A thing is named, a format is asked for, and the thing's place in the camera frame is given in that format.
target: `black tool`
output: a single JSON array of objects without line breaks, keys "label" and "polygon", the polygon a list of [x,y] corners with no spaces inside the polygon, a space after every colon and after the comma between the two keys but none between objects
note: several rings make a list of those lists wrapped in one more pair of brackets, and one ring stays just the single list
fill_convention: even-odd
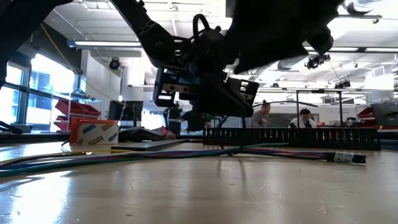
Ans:
[{"label": "black tool", "polygon": [[12,134],[22,134],[23,133],[22,129],[13,127],[3,121],[0,121],[0,131],[11,132]]}]

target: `duct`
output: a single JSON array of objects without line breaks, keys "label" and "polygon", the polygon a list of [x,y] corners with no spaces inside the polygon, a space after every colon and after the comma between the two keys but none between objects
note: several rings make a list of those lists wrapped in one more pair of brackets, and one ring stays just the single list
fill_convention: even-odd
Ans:
[{"label": "duct", "polygon": [[306,55],[289,58],[285,60],[281,60],[278,62],[277,69],[281,72],[299,72],[297,70],[291,70],[296,64],[301,62],[302,60],[306,59]]},{"label": "duct", "polygon": [[346,1],[344,7],[350,15],[363,16],[373,11],[383,0],[353,0]]}]

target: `person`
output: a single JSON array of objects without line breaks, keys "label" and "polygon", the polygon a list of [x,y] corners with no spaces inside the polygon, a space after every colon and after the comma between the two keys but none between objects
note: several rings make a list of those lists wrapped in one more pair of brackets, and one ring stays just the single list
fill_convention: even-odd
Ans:
[{"label": "person", "polygon": [[180,135],[181,132],[181,112],[182,109],[178,103],[174,104],[172,108],[168,108],[168,118],[165,118],[166,128],[175,135]]},{"label": "person", "polygon": [[253,113],[253,116],[250,119],[249,126],[252,128],[266,127],[268,125],[268,122],[265,119],[265,116],[269,114],[270,110],[271,110],[271,104],[267,103],[266,100],[263,100],[261,110]]},{"label": "person", "polygon": [[199,111],[190,110],[185,112],[181,117],[183,121],[188,122],[188,134],[202,135],[203,128],[211,128],[211,121],[205,119],[204,114]]},{"label": "person", "polygon": [[290,123],[289,123],[289,128],[316,128],[317,124],[314,122],[313,119],[311,119],[311,111],[308,109],[302,109],[300,111],[300,117],[299,117],[299,122],[300,126],[298,125],[297,118],[294,118]]}]

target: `ceiling light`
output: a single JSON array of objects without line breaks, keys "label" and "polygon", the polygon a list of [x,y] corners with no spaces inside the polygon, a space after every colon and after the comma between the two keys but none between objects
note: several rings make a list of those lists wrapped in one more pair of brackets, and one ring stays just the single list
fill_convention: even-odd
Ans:
[{"label": "ceiling light", "polygon": [[69,47],[142,47],[140,42],[113,42],[113,41],[74,41],[68,40]]},{"label": "ceiling light", "polygon": [[338,52],[338,51],[355,52],[357,50],[359,50],[357,47],[332,47],[329,51],[330,52]]},{"label": "ceiling light", "polygon": [[153,88],[153,87],[155,87],[155,85],[128,85],[128,87]]},{"label": "ceiling light", "polygon": [[311,90],[319,90],[319,88],[287,88],[287,90],[311,91]]},{"label": "ceiling light", "polygon": [[259,87],[259,90],[282,90],[282,88],[277,87]]},{"label": "ceiling light", "polygon": [[[314,52],[314,48],[310,46],[305,46],[305,50],[309,52]],[[355,52],[358,51],[359,49],[357,47],[332,47],[328,52]]]},{"label": "ceiling light", "polygon": [[365,52],[367,53],[398,53],[398,48],[392,48],[392,47],[367,47],[365,49]]}]

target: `cable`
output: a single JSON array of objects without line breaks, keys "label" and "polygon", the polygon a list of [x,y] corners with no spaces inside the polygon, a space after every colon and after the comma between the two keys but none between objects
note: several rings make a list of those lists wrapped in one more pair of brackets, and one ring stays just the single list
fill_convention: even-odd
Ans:
[{"label": "cable", "polygon": [[123,105],[123,109],[122,109],[122,113],[120,114],[120,119],[119,119],[119,122],[122,120],[122,118],[123,118],[123,113],[124,113],[124,109],[126,108],[126,101],[124,102],[124,105]]},{"label": "cable", "polygon": [[192,19],[193,39],[196,43],[199,42],[199,35],[200,35],[199,30],[198,30],[199,19],[201,20],[201,23],[205,27],[205,31],[210,30],[210,25],[209,25],[206,17],[203,14],[196,14]]},{"label": "cable", "polygon": [[[253,147],[264,146],[266,144],[259,144]],[[310,160],[327,160],[327,161],[335,161],[335,162],[354,162],[354,163],[366,163],[365,155],[358,154],[349,154],[346,152],[292,152],[292,151],[280,151],[273,149],[256,149],[251,148],[251,146],[243,147],[243,153],[250,154],[258,154],[262,156],[277,156],[277,157],[288,157],[288,158],[296,158],[296,159],[310,159]],[[173,158],[173,159],[182,159],[182,158],[195,158],[195,157],[203,157],[203,156],[222,156],[225,154],[231,154],[240,150],[240,147],[225,149],[225,150],[210,150],[210,151],[164,151],[164,152],[150,152],[150,153],[132,153],[128,158],[122,156],[113,156],[109,158],[103,159],[75,159],[72,161],[65,162],[51,162],[51,163],[40,163],[40,164],[21,164],[21,165],[13,165],[7,167],[7,171],[0,172],[0,177],[9,177],[13,175],[19,175],[29,172],[37,172],[49,169],[56,168],[65,168],[65,167],[73,167],[73,166],[83,166],[90,164],[103,164],[109,162],[124,162],[124,161],[135,161],[142,159],[163,159],[163,158]],[[339,161],[336,160],[335,155],[349,155],[349,161]]]},{"label": "cable", "polygon": [[[253,147],[259,147],[259,146],[264,146],[264,147],[272,147],[272,146],[282,146],[286,144],[258,144],[254,145]],[[83,153],[93,153],[93,152],[118,152],[117,154],[115,153],[110,153],[110,154],[98,154],[98,155],[85,155],[82,156]],[[207,153],[211,151],[185,151],[189,153]],[[224,153],[222,150],[215,150],[214,152],[220,152]],[[165,151],[165,152],[136,152],[136,151],[127,151],[127,150],[91,150],[91,151],[76,151],[76,152],[61,152],[61,153],[53,153],[53,154],[44,154],[44,155],[39,155],[39,156],[26,156],[26,157],[20,157],[20,158],[15,158],[15,159],[9,159],[6,161],[1,162],[1,167],[6,167],[12,164],[17,164],[20,162],[25,162],[25,161],[31,161],[31,162],[38,162],[36,161],[37,159],[41,159],[42,161],[48,161],[48,160],[65,160],[65,159],[93,159],[93,158],[102,158],[102,157],[120,157],[120,156],[156,156],[159,154],[180,154],[182,152],[180,151]]]},{"label": "cable", "polygon": [[41,28],[43,29],[45,35],[49,38],[50,42],[52,43],[52,45],[55,47],[55,49],[57,50],[57,52],[60,54],[60,56],[62,57],[62,59],[68,64],[68,66],[70,67],[70,69],[79,76],[80,80],[83,80],[86,85],[90,86],[94,91],[96,91],[97,93],[107,97],[108,99],[115,101],[117,103],[120,103],[123,105],[123,103],[121,103],[119,100],[115,100],[111,97],[109,97],[108,95],[105,95],[104,93],[100,92],[99,90],[97,90],[95,87],[93,87],[91,84],[89,84],[76,70],[75,68],[71,65],[71,63],[69,63],[69,61],[65,58],[65,56],[63,55],[63,53],[61,52],[61,50],[58,48],[57,44],[54,42],[53,38],[51,37],[51,35],[47,32],[47,29],[44,27],[43,24],[40,24]]},{"label": "cable", "polygon": [[83,153],[87,154],[92,154],[96,152],[118,152],[118,153],[124,153],[124,152],[131,152],[128,150],[119,150],[119,149],[106,149],[106,150],[89,150],[89,151],[69,151],[69,152],[59,152],[59,153],[52,153],[52,154],[44,154],[44,155],[39,155],[39,156],[25,156],[25,157],[20,157],[20,158],[15,158],[15,159],[8,159],[5,161],[1,161],[0,166],[3,166],[4,164],[8,163],[14,163],[14,161],[28,161],[28,160],[36,160],[36,159],[45,159],[45,158],[50,158],[50,157],[57,157],[59,155],[67,155],[67,156],[81,156]]},{"label": "cable", "polygon": [[[342,79],[338,76],[338,74],[337,74],[335,68],[333,68],[333,66],[332,66],[332,64],[331,64],[330,61],[329,61],[329,64],[330,64],[331,69],[333,70],[333,73],[336,75],[337,79],[339,80],[339,82],[342,82]],[[370,101],[367,101],[367,100],[366,100],[366,97],[365,97],[365,100],[364,100],[362,97],[359,97],[357,94],[353,93],[351,90],[349,90],[349,89],[345,89],[345,90],[347,90],[347,92],[349,92],[349,93],[351,93],[352,95],[354,95],[356,98],[362,99],[362,100],[365,101],[365,103],[367,103],[367,104],[371,104],[371,103],[372,103],[372,102],[370,102]]]},{"label": "cable", "polygon": [[61,144],[61,150],[62,150],[62,152],[71,152],[71,150],[68,150],[68,149],[66,149],[66,148],[64,147],[64,145],[66,145],[66,144],[68,144],[68,143],[69,143],[69,140],[64,141],[64,142]]}]

